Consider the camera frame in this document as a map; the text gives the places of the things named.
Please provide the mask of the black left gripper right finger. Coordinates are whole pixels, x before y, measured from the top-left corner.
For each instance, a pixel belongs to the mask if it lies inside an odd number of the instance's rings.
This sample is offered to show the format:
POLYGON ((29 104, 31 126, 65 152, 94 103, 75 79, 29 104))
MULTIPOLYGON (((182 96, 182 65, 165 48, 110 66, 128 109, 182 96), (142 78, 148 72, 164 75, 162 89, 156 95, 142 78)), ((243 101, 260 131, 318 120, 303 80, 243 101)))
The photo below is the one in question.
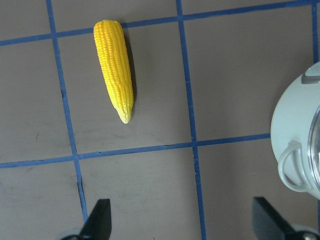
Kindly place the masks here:
POLYGON ((293 227, 264 198, 252 200, 252 228, 258 240, 295 240, 293 227))

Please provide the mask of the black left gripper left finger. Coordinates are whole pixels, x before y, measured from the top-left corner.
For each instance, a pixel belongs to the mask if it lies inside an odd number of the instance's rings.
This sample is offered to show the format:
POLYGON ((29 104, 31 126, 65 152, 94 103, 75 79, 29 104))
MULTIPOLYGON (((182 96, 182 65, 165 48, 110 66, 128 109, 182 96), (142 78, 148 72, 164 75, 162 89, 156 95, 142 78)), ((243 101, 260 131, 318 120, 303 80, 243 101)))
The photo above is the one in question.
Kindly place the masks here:
POLYGON ((81 240, 109 240, 111 236, 111 202, 99 199, 79 233, 81 240))

